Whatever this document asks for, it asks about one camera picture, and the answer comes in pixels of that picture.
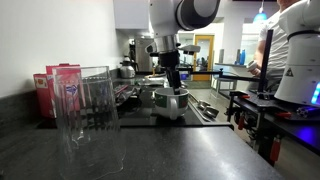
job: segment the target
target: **dark countertop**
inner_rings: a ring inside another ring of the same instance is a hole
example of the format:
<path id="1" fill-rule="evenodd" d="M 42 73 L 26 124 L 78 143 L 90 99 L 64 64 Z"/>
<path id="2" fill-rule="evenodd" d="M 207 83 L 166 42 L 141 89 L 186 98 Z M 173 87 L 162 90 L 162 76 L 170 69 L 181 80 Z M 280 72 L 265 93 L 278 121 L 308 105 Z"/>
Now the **dark countertop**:
<path id="1" fill-rule="evenodd" d="M 142 93 L 139 98 L 129 98 L 119 106 L 118 114 L 121 120 L 121 127 L 190 127 L 190 126 L 231 126 L 230 123 L 212 119 L 207 122 L 196 114 L 194 107 L 189 102 L 188 109 L 184 116 L 177 120 L 170 120 L 158 115 L 153 101 L 151 100 L 154 87 L 140 86 Z"/>
<path id="2" fill-rule="evenodd" d="M 220 93 L 223 96 L 229 96 L 229 91 L 221 91 Z M 252 113 L 258 113 L 258 107 L 256 104 L 269 106 L 274 105 L 281 109 L 291 111 L 291 118 L 295 120 L 288 121 L 285 119 L 279 119 L 269 113 L 266 113 L 264 119 L 288 137 L 299 142 L 301 145 L 320 156 L 320 116 L 312 117 L 311 121 L 304 122 L 306 119 L 297 116 L 289 103 L 275 102 L 275 100 L 259 100 L 255 98 L 255 94 L 251 92 L 246 93 L 248 93 L 251 98 L 242 99 L 235 97 L 234 102 Z"/>
<path id="3" fill-rule="evenodd" d="M 60 179 L 57 130 L 25 129 L 0 139 L 4 179 Z M 102 179 L 282 179 L 227 127 L 122 129 L 124 169 Z"/>
<path id="4" fill-rule="evenodd" d="M 246 65 L 236 65 L 236 64 L 229 64 L 229 63 L 214 63 L 216 65 L 221 65 L 221 66 L 231 66 L 231 67 L 239 67 L 239 68 L 247 68 Z"/>

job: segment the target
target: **kitchen counter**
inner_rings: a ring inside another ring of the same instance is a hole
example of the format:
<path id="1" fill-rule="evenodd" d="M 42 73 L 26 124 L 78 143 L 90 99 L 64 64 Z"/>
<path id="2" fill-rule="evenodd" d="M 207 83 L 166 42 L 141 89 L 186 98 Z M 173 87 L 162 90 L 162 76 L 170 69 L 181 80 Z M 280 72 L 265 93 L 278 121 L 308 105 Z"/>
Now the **kitchen counter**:
<path id="1" fill-rule="evenodd" d="M 238 65 L 238 64 L 229 64 L 229 63 L 214 63 L 216 65 L 221 65 L 221 66 L 231 66 L 231 67 L 239 67 L 239 68 L 247 68 L 246 65 Z"/>
<path id="2" fill-rule="evenodd" d="M 282 179 L 228 127 L 135 128 L 122 133 L 124 169 L 103 180 Z M 57 130 L 24 129 L 0 142 L 4 179 L 60 179 Z"/>
<path id="3" fill-rule="evenodd" d="M 196 111 L 197 104 L 191 102 L 184 116 L 172 121 L 159 116 L 151 99 L 152 92 L 157 87 L 140 86 L 141 94 L 138 98 L 129 98 L 117 108 L 121 127 L 204 127 L 204 126 L 229 126 L 231 123 L 221 122 L 218 119 L 204 120 Z"/>

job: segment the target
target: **robotic arm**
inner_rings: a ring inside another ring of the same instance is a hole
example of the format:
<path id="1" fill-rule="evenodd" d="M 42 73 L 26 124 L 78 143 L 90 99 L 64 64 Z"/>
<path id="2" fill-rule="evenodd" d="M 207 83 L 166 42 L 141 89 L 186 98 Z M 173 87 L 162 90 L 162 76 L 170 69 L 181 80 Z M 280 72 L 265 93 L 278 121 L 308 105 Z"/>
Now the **robotic arm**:
<path id="1" fill-rule="evenodd" d="M 285 72 L 275 97 L 320 107 L 320 1 L 303 0 L 286 9 L 279 25 L 288 35 Z"/>
<path id="2" fill-rule="evenodd" d="M 166 68 L 169 84 L 175 94 L 181 86 L 179 71 L 179 30 L 192 31 L 213 22 L 220 0 L 150 0 L 150 21 L 154 30 L 155 46 L 148 52 L 157 52 L 162 67 Z"/>

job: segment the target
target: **stainless steel container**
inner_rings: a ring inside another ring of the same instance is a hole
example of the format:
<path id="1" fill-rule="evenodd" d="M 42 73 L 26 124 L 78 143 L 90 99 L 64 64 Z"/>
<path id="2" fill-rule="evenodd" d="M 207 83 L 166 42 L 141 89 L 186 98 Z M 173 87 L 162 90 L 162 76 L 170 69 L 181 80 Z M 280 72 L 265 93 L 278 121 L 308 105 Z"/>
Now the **stainless steel container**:
<path id="1" fill-rule="evenodd" d="M 214 109 L 213 107 L 207 106 L 204 109 L 203 113 L 210 118 L 216 118 L 217 115 L 219 114 L 219 111 Z"/>
<path id="2" fill-rule="evenodd" d="M 139 71 L 152 71 L 152 58 L 149 53 L 145 52 L 145 48 L 153 42 L 151 38 L 135 39 L 136 63 L 138 63 Z"/>
<path id="3" fill-rule="evenodd" d="M 121 78 L 124 78 L 124 79 L 134 78 L 135 74 L 136 73 L 132 66 L 122 66 L 120 68 Z"/>
<path id="4" fill-rule="evenodd" d="M 205 102 L 205 101 L 199 101 L 198 102 L 198 108 L 201 110 L 204 110 L 206 107 L 210 106 L 209 103 Z"/>

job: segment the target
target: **doorway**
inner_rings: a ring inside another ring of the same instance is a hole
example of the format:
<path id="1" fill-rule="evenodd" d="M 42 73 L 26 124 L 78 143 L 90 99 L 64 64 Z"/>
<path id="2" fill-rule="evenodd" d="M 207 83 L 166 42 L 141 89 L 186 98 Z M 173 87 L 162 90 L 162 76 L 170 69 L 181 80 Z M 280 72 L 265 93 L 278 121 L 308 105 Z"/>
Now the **doorway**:
<path id="1" fill-rule="evenodd" d="M 214 35 L 195 35 L 200 52 L 194 54 L 193 71 L 210 71 L 212 67 Z M 210 75 L 193 75 L 193 81 L 209 81 Z"/>

